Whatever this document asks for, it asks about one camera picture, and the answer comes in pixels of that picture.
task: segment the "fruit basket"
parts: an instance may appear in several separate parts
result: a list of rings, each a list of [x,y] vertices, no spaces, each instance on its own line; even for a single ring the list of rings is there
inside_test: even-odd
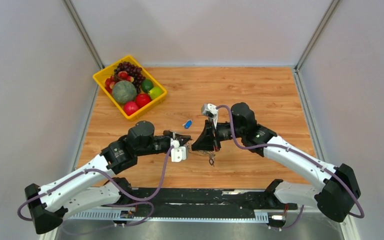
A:
[[[145,106],[139,108],[139,110],[135,111],[131,115],[126,114],[126,112],[123,110],[124,105],[118,103],[115,98],[112,96],[112,94],[108,91],[109,89],[106,89],[106,80],[114,75],[115,70],[119,67],[120,63],[128,62],[131,65],[134,65],[136,67],[142,68],[140,71],[140,74],[150,80],[154,87],[159,87],[162,90],[161,95],[150,101]],[[167,96],[167,90],[157,81],[154,77],[149,74],[131,55],[127,55],[123,57],[122,59],[116,61],[110,66],[107,66],[106,68],[100,70],[99,72],[95,73],[93,75],[93,79],[98,83],[100,88],[106,93],[106,95],[111,99],[111,101],[115,104],[115,106],[120,110],[120,112],[124,115],[124,117],[130,121],[134,121],[138,119],[140,116],[144,115],[146,112],[148,112],[150,109],[155,107],[156,105],[162,103]]]

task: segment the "wood grain surface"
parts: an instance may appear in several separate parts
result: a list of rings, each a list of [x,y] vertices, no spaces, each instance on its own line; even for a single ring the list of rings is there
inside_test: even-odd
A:
[[[168,91],[167,99],[139,120],[150,121],[155,135],[163,130],[191,135],[201,134],[204,103],[232,106],[245,102],[255,112],[258,123],[277,132],[289,143],[314,156],[308,127],[292,72],[285,67],[148,67],[148,72]],[[228,121],[225,109],[218,121]],[[192,119],[189,129],[182,124]],[[128,121],[100,90],[85,137],[78,167],[127,134],[137,121]],[[133,187],[156,187],[160,181],[164,154],[141,156],[137,165],[121,172]],[[273,179],[306,183],[281,164],[237,148],[223,141],[215,165],[207,156],[189,154],[182,162],[169,160],[163,187],[264,189]]]

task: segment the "white wall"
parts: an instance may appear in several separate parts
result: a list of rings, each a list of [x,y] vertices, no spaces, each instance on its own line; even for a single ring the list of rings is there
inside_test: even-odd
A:
[[[70,170],[96,71],[62,1],[0,1],[0,239],[39,238],[17,208]]]
[[[357,176],[361,239],[384,239],[384,1],[342,1],[302,77],[324,155]]]
[[[73,0],[104,64],[295,65],[331,0]]]

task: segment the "red fruit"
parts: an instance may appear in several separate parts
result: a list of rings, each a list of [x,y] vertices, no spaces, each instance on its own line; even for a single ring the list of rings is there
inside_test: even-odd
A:
[[[109,84],[109,88],[110,88],[110,89],[113,89],[113,88],[114,88],[114,85],[116,85],[116,82],[115,82],[115,81],[112,81],[112,82]]]
[[[133,81],[135,80],[135,78],[132,77],[132,76],[127,76],[126,80],[129,81],[129,82],[131,82],[131,83],[133,83]]]
[[[112,82],[112,81],[111,81],[111,78],[107,78],[107,79],[105,80],[105,87],[109,87],[111,82]]]
[[[149,102],[151,102],[151,97],[146,93],[141,93],[136,96],[136,104],[139,108],[142,108],[143,106],[147,105]]]
[[[118,73],[118,77],[122,79],[126,79],[129,75],[127,74],[126,71],[121,71]]]
[[[105,90],[106,90],[107,92],[109,92],[109,94],[113,94],[113,90],[112,90],[109,86],[106,86],[106,87],[105,87]]]
[[[139,110],[139,107],[134,101],[127,102],[123,107],[123,111],[127,116],[134,114],[137,110]]]

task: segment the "small blue clip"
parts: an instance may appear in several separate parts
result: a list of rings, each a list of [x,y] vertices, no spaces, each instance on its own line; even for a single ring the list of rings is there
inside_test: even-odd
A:
[[[188,129],[192,125],[192,120],[189,119],[186,123],[182,124],[184,126],[184,129]]]

